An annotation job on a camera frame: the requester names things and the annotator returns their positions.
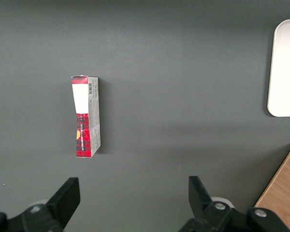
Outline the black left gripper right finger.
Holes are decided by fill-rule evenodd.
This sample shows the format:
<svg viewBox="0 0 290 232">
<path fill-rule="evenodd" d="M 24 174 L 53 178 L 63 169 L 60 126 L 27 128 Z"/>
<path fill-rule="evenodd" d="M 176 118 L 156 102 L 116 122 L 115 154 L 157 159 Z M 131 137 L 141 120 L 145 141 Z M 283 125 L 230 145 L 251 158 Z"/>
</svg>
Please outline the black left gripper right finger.
<svg viewBox="0 0 290 232">
<path fill-rule="evenodd" d="M 290 229 L 273 211 L 253 207 L 243 214 L 223 201 L 209 196 L 198 176 L 188 180 L 188 200 L 194 217 L 181 232 L 289 232 Z"/>
</svg>

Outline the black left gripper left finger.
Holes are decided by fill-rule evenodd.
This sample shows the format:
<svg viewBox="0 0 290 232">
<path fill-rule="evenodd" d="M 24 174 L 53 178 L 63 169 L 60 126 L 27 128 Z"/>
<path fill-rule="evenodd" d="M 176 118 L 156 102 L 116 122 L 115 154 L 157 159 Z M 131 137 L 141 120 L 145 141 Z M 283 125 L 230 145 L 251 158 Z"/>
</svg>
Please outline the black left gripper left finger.
<svg viewBox="0 0 290 232">
<path fill-rule="evenodd" d="M 62 232 L 79 204 L 79 179 L 70 177 L 46 203 L 34 204 L 13 218 L 0 212 L 0 232 Z"/>
</svg>

